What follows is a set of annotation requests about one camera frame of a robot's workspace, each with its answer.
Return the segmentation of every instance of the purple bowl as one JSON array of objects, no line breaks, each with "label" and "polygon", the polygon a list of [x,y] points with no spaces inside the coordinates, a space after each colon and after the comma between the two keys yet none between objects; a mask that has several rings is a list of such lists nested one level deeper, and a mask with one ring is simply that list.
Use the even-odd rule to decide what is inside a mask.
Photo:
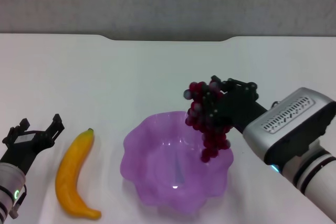
[{"label": "purple bowl", "polygon": [[146,118],[124,139],[120,173],[134,183],[145,205],[192,214],[207,198],[223,195],[233,153],[221,150],[203,163],[202,134],[185,125],[186,117],[176,111]]}]

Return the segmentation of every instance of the banana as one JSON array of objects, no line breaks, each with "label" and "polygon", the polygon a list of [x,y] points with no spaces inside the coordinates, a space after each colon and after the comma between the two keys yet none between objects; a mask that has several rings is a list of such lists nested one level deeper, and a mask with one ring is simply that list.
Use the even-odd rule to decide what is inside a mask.
[{"label": "banana", "polygon": [[87,207],[77,193],[79,172],[94,139],[93,129],[88,129],[76,137],[59,165],[55,190],[60,205],[69,215],[96,220],[101,217],[101,212]]}]

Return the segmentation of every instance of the table surface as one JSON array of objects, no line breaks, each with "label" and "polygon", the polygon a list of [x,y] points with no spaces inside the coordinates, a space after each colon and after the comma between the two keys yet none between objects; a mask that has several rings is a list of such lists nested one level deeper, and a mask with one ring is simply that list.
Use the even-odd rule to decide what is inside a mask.
[{"label": "table surface", "polygon": [[[223,42],[113,41],[95,35],[0,35],[0,132],[28,118],[44,130],[55,113],[65,130],[27,174],[28,196],[15,224],[93,223],[60,208],[54,190],[59,162],[73,139],[91,127],[96,141],[78,191],[102,210],[97,223],[332,223],[249,149],[228,134],[234,162],[224,197],[193,216],[141,205],[119,172],[124,137],[147,116],[186,110],[192,81],[216,74],[258,84],[266,108],[299,87],[336,99],[336,38],[236,37]],[[321,144],[336,154],[335,122]],[[6,150],[0,145],[0,155]]]}]

